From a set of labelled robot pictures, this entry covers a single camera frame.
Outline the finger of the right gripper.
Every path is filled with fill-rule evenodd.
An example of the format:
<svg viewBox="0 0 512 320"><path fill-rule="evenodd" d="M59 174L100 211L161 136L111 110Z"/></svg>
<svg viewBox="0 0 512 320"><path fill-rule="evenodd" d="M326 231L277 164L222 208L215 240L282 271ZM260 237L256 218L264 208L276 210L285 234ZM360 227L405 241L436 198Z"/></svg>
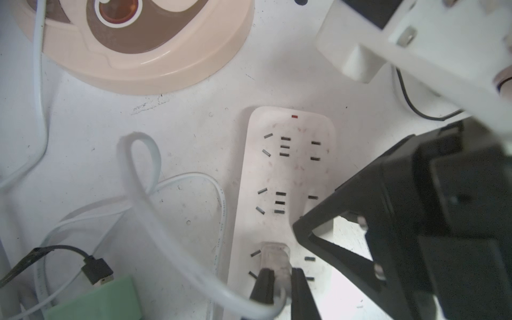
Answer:
<svg viewBox="0 0 512 320"><path fill-rule="evenodd" d="M389 220L382 162L374 161L293 224L299 244L336 268L386 314L400 318L400 286L392 257L396 236ZM366 221L366 242L372 255L364 258L324 240L313 230L336 217Z"/></svg>

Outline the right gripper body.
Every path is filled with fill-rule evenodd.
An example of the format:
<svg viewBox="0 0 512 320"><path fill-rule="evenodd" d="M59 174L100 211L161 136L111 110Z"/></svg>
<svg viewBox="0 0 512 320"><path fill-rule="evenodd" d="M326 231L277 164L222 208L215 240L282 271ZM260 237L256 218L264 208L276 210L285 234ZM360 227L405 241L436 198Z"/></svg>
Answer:
<svg viewBox="0 0 512 320"><path fill-rule="evenodd" d="M362 282L396 319L511 318L511 158L472 119L411 136L359 175Z"/></svg>

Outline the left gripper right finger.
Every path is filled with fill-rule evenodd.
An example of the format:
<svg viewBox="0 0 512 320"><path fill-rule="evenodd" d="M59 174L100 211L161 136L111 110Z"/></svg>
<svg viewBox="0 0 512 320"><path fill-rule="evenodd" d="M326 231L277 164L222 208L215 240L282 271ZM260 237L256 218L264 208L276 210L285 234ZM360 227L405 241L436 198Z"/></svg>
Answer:
<svg viewBox="0 0 512 320"><path fill-rule="evenodd" d="M291 273L291 320L321 320L305 273L293 268Z"/></svg>

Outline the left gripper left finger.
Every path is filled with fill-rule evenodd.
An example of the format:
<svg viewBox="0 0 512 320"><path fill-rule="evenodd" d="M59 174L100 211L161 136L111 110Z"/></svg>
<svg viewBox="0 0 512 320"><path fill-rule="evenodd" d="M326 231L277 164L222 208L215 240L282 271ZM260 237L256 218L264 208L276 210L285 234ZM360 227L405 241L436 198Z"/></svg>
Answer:
<svg viewBox="0 0 512 320"><path fill-rule="evenodd" d="M260 270L255 285L253 286L250 300L265 305L273 306L274 304L274 284L275 272L269 268Z"/></svg>

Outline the white fan plug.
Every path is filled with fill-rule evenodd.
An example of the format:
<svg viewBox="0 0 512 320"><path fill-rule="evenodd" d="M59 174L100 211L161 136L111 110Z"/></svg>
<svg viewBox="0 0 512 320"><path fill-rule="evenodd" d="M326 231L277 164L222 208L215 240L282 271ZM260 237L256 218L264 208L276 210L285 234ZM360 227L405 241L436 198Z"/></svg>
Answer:
<svg viewBox="0 0 512 320"><path fill-rule="evenodd" d="M262 243L261 269L274 271L276 293L279 293L280 289L283 288L287 295L291 294L290 249L285 243Z"/></svg>

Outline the white power strip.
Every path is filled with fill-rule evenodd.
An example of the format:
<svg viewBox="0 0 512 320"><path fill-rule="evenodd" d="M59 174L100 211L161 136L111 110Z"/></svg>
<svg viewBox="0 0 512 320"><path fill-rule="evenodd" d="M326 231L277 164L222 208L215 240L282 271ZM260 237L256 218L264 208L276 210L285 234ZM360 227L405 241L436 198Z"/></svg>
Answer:
<svg viewBox="0 0 512 320"><path fill-rule="evenodd" d="M249 296L262 245L283 243L301 268L323 319L356 319L366 297L296 241L293 224L334 191L332 121L320 114L260 107L247 128L228 285Z"/></svg>

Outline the green usb charger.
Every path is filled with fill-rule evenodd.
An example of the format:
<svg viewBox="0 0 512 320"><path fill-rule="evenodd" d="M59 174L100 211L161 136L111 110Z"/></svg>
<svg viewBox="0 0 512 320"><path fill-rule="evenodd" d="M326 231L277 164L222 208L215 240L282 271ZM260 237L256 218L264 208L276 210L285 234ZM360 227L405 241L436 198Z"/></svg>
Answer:
<svg viewBox="0 0 512 320"><path fill-rule="evenodd" d="M81 297L48 309L45 318L124 320L142 319L143 315L133 278L127 275L101 285Z"/></svg>

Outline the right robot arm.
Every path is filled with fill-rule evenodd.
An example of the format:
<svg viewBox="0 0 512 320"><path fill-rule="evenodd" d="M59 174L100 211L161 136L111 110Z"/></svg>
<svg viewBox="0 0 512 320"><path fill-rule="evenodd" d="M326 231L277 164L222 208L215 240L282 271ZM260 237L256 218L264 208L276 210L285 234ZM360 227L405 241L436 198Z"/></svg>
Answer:
<svg viewBox="0 0 512 320"><path fill-rule="evenodd" d="M511 2L335 1L317 47L469 117L396 143L293 224L299 244L394 319L510 319Z"/></svg>

